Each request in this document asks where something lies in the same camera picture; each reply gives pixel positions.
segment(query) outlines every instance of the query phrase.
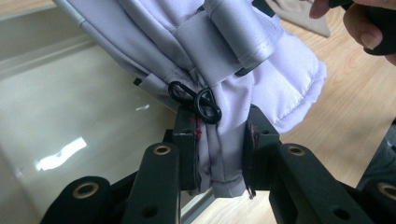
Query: beige fabric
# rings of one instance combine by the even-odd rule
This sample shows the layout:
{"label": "beige fabric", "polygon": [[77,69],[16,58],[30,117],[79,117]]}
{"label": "beige fabric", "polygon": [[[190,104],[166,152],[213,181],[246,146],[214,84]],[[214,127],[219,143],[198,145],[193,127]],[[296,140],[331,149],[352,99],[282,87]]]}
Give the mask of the beige fabric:
{"label": "beige fabric", "polygon": [[289,21],[299,25],[309,31],[323,35],[330,36],[330,30],[327,26],[326,16],[318,20],[309,18],[309,9],[312,6],[312,1],[299,0],[265,0],[273,11],[285,21]]}

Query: lavender fabric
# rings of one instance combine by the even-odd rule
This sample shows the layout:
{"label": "lavender fabric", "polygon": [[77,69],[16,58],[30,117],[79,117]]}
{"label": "lavender fabric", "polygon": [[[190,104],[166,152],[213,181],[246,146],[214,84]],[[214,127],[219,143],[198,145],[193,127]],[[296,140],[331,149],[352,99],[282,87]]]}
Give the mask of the lavender fabric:
{"label": "lavender fabric", "polygon": [[303,120],[327,76],[325,65],[283,30],[277,16],[248,0],[54,1],[142,79],[140,88],[175,111],[170,82],[211,88],[223,116],[215,125],[201,124],[198,153],[200,190],[212,187],[216,197],[245,190],[242,144],[250,105],[285,133]]}

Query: fingernail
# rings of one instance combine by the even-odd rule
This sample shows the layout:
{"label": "fingernail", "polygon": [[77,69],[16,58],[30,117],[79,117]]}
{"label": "fingernail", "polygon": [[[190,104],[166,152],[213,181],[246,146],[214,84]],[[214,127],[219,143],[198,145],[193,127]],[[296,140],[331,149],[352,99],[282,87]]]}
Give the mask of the fingernail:
{"label": "fingernail", "polygon": [[381,43],[381,40],[379,38],[375,38],[373,35],[363,34],[361,35],[361,42],[367,49],[374,49]]}

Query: wooden floor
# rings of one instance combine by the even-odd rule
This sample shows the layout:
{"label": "wooden floor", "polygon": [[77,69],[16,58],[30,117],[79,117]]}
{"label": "wooden floor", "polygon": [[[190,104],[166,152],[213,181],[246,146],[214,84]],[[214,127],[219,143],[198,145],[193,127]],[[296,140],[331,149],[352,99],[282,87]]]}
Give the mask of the wooden floor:
{"label": "wooden floor", "polygon": [[[0,16],[51,4],[3,0]],[[326,63],[328,79],[304,121],[281,140],[310,148],[335,178],[355,187],[396,116],[396,67],[383,57],[365,54],[348,35],[343,14],[341,8],[328,14],[330,38],[282,21]],[[217,199],[195,223],[275,223],[275,219],[268,193],[259,192],[254,200],[247,195]]]}

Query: person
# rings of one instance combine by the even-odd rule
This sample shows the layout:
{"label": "person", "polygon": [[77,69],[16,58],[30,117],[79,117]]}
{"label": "person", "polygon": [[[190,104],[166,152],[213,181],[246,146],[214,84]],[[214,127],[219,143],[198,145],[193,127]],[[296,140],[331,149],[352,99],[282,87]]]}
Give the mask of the person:
{"label": "person", "polygon": [[[374,49],[382,41],[381,31],[366,17],[367,7],[383,7],[396,10],[396,0],[354,0],[354,4],[344,15],[344,25],[349,34],[362,46]],[[318,19],[329,11],[329,0],[315,0],[309,17]],[[396,65],[396,53],[385,56]]]}

